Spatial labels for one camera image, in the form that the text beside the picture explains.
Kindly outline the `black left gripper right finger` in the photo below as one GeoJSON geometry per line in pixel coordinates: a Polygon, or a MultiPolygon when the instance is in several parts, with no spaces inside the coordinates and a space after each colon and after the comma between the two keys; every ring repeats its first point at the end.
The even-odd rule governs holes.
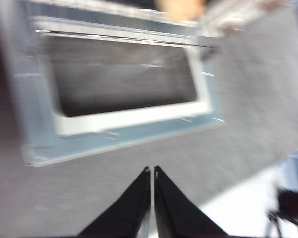
{"type": "Polygon", "coordinates": [[[160,167],[154,168],[154,210],[160,238],[225,238],[225,232],[176,186],[160,167]]]}

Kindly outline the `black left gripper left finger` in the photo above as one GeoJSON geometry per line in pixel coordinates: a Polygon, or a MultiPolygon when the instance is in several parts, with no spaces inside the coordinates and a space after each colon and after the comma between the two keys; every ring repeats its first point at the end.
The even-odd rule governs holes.
{"type": "Polygon", "coordinates": [[[110,207],[84,228],[80,238],[135,238],[151,209],[151,172],[149,167],[110,207]]]}

